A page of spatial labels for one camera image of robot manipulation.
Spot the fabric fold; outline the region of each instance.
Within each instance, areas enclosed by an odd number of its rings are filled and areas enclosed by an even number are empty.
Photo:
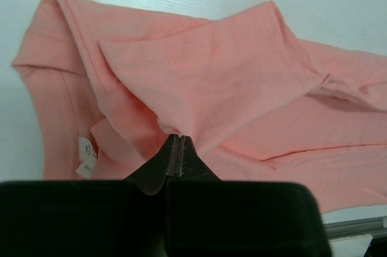
[[[168,134],[222,179],[294,181],[322,212],[387,204],[387,57],[299,40],[274,2],[210,21],[42,0],[13,61],[42,130],[46,179],[124,178]]]

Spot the stitching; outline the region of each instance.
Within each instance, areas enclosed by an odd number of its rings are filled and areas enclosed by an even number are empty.
[[[260,160],[260,162],[266,162],[271,161],[276,158],[281,158],[289,155],[294,155],[298,153],[304,153],[304,152],[313,152],[313,151],[326,151],[326,150],[333,150],[333,149],[342,149],[342,148],[358,148],[358,147],[366,147],[366,146],[386,146],[387,143],[378,143],[378,144],[358,144],[358,145],[345,145],[345,146],[333,146],[333,147],[326,147],[326,148],[315,148],[315,149],[306,149],[306,150],[299,150],[299,151],[291,151],[288,153],[284,153],[281,155],[273,156],[266,158],[264,160]]]
[[[76,118],[75,118],[75,115],[74,115],[74,106],[73,106],[73,103],[71,101],[70,92],[68,91],[68,88],[66,86],[65,80],[64,80],[63,75],[62,75],[62,72],[59,72],[59,76],[60,76],[60,82],[62,84],[62,87],[63,87],[63,89],[64,89],[64,91],[66,93],[67,101],[70,104],[70,110],[71,110],[70,114],[71,114],[71,119],[72,119],[71,124],[73,125],[73,128],[74,128],[74,130],[76,132],[76,135],[79,135],[79,131],[78,131],[78,127],[77,127],[77,122],[76,122]],[[68,166],[69,165],[70,165],[70,159],[67,160],[66,170],[68,170]],[[72,173],[72,177],[77,178],[77,176],[76,176],[74,171],[71,171],[71,173]]]
[[[54,44],[62,44],[62,45],[71,45],[70,41],[65,41],[61,38],[58,38],[56,36],[48,35],[48,34],[40,34],[33,31],[29,31],[26,35],[30,35],[33,37],[39,37],[45,41],[49,41]]]
[[[48,83],[50,84],[51,87],[53,87],[53,82],[52,82],[52,76],[50,74],[47,74],[47,81]],[[66,125],[66,122],[65,122],[65,119],[64,119],[64,113],[63,113],[63,109],[62,109],[62,105],[60,104],[60,101],[55,101],[56,103],[56,106],[57,108],[59,108],[59,111],[60,111],[60,117],[62,119],[62,122],[63,122],[63,125],[65,126]],[[65,140],[66,140],[66,165],[65,165],[65,177],[67,177],[67,171],[68,171],[68,162],[70,160],[69,158],[69,151],[70,151],[70,144],[69,144],[69,139],[68,139],[68,135],[67,135],[67,130],[66,131],[66,137],[65,137]]]
[[[158,34],[156,37],[150,37],[150,38],[134,37],[132,39],[126,39],[126,38],[125,39],[118,39],[118,40],[115,40],[114,42],[122,43],[122,42],[127,42],[127,41],[157,41],[160,39],[165,39],[167,37],[176,36],[176,35],[185,33],[187,31],[191,31],[191,30],[194,30],[196,28],[200,28],[202,26],[216,22],[216,21],[213,21],[210,19],[204,19],[204,18],[200,18],[200,20],[204,20],[205,22],[203,22],[202,24],[194,25],[192,27],[188,27],[187,29],[184,29],[184,30],[178,30],[175,33],[161,34],[161,35]],[[111,22],[111,23],[101,25],[100,27],[106,28],[106,27],[109,27],[110,25],[119,25],[119,24],[130,24],[130,22],[128,22],[128,21]]]
[[[253,35],[254,35],[254,34],[248,34],[247,37],[245,37],[245,39],[248,40],[248,39],[250,39]],[[239,43],[240,43],[240,39],[237,39],[237,40],[231,42],[230,44],[222,45],[222,46],[216,48],[215,50],[213,50],[213,54],[218,53],[218,52],[220,52],[220,51],[223,51],[223,50],[224,50],[225,48],[227,48],[227,47],[231,47],[231,46],[238,45]],[[202,55],[204,54],[203,52],[200,53],[201,50],[202,50],[201,48],[195,50],[197,53],[196,53],[196,55],[195,55],[193,58],[191,58],[191,59],[181,60],[181,61],[179,61],[179,62],[176,62],[176,63],[173,63],[173,64],[169,64],[169,65],[167,65],[167,66],[168,66],[169,68],[173,68],[173,67],[180,66],[181,64],[187,63],[188,61],[198,59],[200,56],[202,56]],[[169,58],[167,58],[167,62],[172,62],[172,61],[174,61],[174,59],[176,59],[177,57],[178,57],[178,55],[176,55],[176,56],[174,56],[174,57],[169,57]]]
[[[25,73],[27,71],[30,71],[30,70],[49,70],[49,71],[64,71],[66,73],[73,74],[75,76],[80,76],[80,77],[85,76],[84,74],[80,74],[80,73],[77,73],[77,72],[71,71],[71,70],[64,70],[64,69],[61,69],[61,68],[41,66],[37,62],[20,62],[20,63],[15,62],[14,66],[16,68],[17,67],[24,67],[24,68],[26,68],[27,70],[23,71],[23,73]]]
[[[206,23],[205,25],[207,25],[207,24],[216,24],[216,23],[219,23],[219,21],[210,21],[210,22]],[[265,31],[268,30],[267,26],[266,26],[266,25],[262,25],[262,23],[259,23],[259,26],[260,26],[260,28],[261,28],[260,31],[262,31],[262,32],[265,32]],[[259,35],[258,32],[257,32],[257,30],[256,30],[255,28],[253,28],[253,25],[250,25],[249,27],[246,27],[246,28],[244,28],[244,29],[242,29],[242,30],[239,30],[238,32],[239,32],[238,36],[242,36],[242,35],[244,35],[246,32],[248,32],[248,37],[252,37],[254,34]],[[238,42],[238,41],[239,41],[238,39],[235,38],[235,36],[231,35],[231,37],[235,40],[235,42]],[[211,46],[213,46],[213,45],[221,44],[221,43],[224,43],[224,42],[226,42],[226,40],[224,40],[224,41],[220,40],[220,41],[217,41],[217,42],[213,42],[212,44],[209,44],[208,46],[211,47]],[[196,52],[197,50],[199,50],[199,49],[189,50],[187,53],[184,53],[183,56],[186,56],[186,55],[189,55],[189,54],[191,54],[191,53],[194,53],[194,52]]]
[[[29,32],[32,32],[34,33],[34,30],[37,30],[37,31],[41,31],[43,32],[43,34],[46,34],[46,35],[49,35],[49,36],[53,36],[53,37],[56,37],[59,35],[59,33],[56,31],[56,30],[53,30],[52,28],[50,27],[46,27],[46,26],[39,26],[39,27],[35,27],[33,26],[33,24],[31,24],[29,26],[29,28],[27,29],[27,33]]]
[[[245,29],[245,30],[243,30],[243,31],[240,31],[240,32],[241,32],[240,35],[243,36],[243,35],[245,35],[245,33],[248,32],[248,31],[249,31],[248,29]],[[247,34],[247,38],[251,38],[253,35],[255,35],[255,32],[253,32],[253,33],[248,33],[248,34]],[[219,49],[221,49],[222,47],[228,47],[228,46],[230,46],[230,45],[237,44],[237,43],[240,41],[240,39],[237,39],[236,36],[234,36],[234,35],[232,35],[231,38],[234,39],[234,41],[233,41],[231,44],[225,44],[225,45],[223,45],[224,43],[227,43],[228,40],[223,40],[223,41],[220,40],[220,41],[212,42],[211,44],[206,45],[206,47],[212,47],[212,46],[214,46],[214,45],[220,44],[221,46],[217,48],[217,50],[219,50]],[[187,52],[185,52],[185,53],[183,53],[183,54],[175,54],[174,56],[169,57],[168,60],[172,61],[172,60],[175,60],[175,59],[178,58],[178,57],[186,57],[186,56],[189,56],[189,55],[191,55],[192,53],[196,53],[196,52],[198,52],[198,51],[200,51],[200,50],[202,50],[202,49],[203,49],[203,48],[195,48],[195,49],[192,49],[192,50],[188,50]]]
[[[74,13],[73,13],[73,9],[70,8],[70,4],[68,3],[67,0],[64,0],[64,1],[65,1],[66,5],[67,5],[67,7],[68,7],[69,12],[71,13],[73,23],[74,23],[75,26],[77,27],[77,30],[76,30],[76,31],[77,31],[77,33],[78,33],[78,36],[79,36],[80,41],[81,41],[82,44],[83,44],[83,48],[86,50],[87,60],[88,60],[88,62],[91,64],[91,68],[93,69],[93,74],[94,74],[95,77],[97,78],[97,80],[98,80],[98,82],[99,82],[99,84],[100,84],[100,86],[101,86],[101,88],[102,88],[102,90],[103,90],[103,93],[106,94],[106,89],[105,89],[105,87],[102,85],[102,81],[101,81],[100,77],[99,77],[98,74],[97,74],[97,71],[96,71],[96,68],[95,68],[95,66],[94,66],[93,61],[91,60],[91,55],[90,55],[89,49],[87,48],[87,45],[86,45],[86,43],[85,43],[85,40],[84,40],[84,38],[83,38],[83,36],[82,36],[82,32],[80,31],[80,27],[79,27],[79,25],[78,25],[78,22],[75,20],[76,17],[75,17],[75,15],[74,15]],[[81,10],[80,10],[80,8],[78,7],[78,5],[77,5],[76,3],[74,3],[74,4],[76,5],[79,14],[80,14],[82,17],[84,17],[83,14],[82,14],[82,12],[81,12]],[[90,37],[89,31],[87,30],[87,28],[88,28],[87,25],[85,25],[85,28],[84,28],[85,34],[84,34],[84,35]]]
[[[14,65],[14,68],[16,68],[17,70],[19,70],[19,65],[18,65],[17,63],[16,63],[16,64],[13,64],[13,65]],[[29,73],[31,70],[32,70],[32,71],[34,70],[33,67],[23,66],[23,64],[20,65],[20,66],[23,67],[23,69],[20,69],[20,70],[19,70],[19,72],[21,72],[22,75]]]

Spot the pink fabric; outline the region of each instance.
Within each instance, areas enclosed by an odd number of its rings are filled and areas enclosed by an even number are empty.
[[[124,178],[167,134],[225,180],[306,185],[323,213],[387,204],[387,58],[297,39],[274,2],[219,21],[42,0],[13,62],[46,179]]]

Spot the cotton garment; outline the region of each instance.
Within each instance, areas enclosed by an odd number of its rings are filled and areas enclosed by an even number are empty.
[[[296,38],[274,2],[219,21],[42,0],[13,65],[45,179],[122,179],[168,134],[223,180],[306,185],[322,213],[387,204],[387,57]]]

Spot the white label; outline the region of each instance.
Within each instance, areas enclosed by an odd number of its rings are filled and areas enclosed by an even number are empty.
[[[79,151],[79,161],[83,162],[87,158],[94,157],[97,158],[96,151],[94,150],[90,140],[85,137],[78,138],[78,151]]]
[[[80,166],[77,169],[77,174],[79,174],[81,177],[86,178],[89,180],[91,176],[93,175],[94,168],[96,166],[97,159],[90,157],[87,158],[84,162],[80,164]]]
[[[82,162],[77,169],[77,174],[89,180],[93,175],[97,163],[97,154],[90,140],[85,137],[79,137],[79,161]]]

